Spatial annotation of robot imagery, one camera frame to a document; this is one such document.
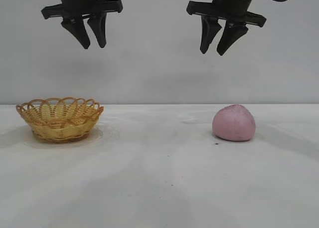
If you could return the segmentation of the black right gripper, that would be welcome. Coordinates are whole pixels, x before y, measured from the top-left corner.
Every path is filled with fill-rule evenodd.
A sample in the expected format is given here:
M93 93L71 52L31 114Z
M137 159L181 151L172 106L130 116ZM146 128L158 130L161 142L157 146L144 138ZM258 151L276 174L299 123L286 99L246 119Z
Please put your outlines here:
M219 55L248 32L246 24L263 27L266 18L248 11L252 0L212 0L211 2L189 1L186 11L189 15L201 15L202 35L200 51L205 54L222 26L218 19L226 22L217 46Z

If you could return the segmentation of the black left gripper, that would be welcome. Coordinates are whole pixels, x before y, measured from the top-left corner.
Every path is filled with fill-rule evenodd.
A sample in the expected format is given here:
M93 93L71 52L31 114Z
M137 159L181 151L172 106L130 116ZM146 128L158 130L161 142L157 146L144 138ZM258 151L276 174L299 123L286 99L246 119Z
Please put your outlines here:
M106 41L107 12L121 13L121 0L61 0L60 4L46 6L41 10L45 19L64 17L61 25L70 32L83 46L88 49L90 39L84 26L82 15L90 15L87 23L93 31L100 48L104 48Z

